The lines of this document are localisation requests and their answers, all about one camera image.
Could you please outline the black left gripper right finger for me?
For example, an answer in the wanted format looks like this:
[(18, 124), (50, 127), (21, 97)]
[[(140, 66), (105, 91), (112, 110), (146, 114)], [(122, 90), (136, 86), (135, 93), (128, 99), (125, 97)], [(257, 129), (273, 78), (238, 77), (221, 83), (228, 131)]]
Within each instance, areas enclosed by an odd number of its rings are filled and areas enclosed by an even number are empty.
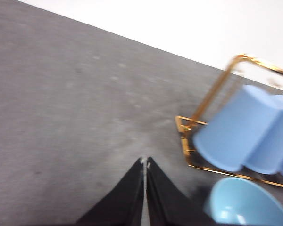
[(147, 160), (147, 202), (152, 226), (213, 226), (214, 220), (191, 202), (152, 157)]

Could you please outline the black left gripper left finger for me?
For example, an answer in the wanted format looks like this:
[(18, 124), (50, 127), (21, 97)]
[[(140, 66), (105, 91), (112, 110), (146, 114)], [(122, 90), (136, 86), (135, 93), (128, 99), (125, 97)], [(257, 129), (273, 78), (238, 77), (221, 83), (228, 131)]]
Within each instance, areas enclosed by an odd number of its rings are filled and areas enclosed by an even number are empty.
[(144, 161), (139, 158), (117, 185), (77, 220), (78, 226), (140, 226), (144, 202)]

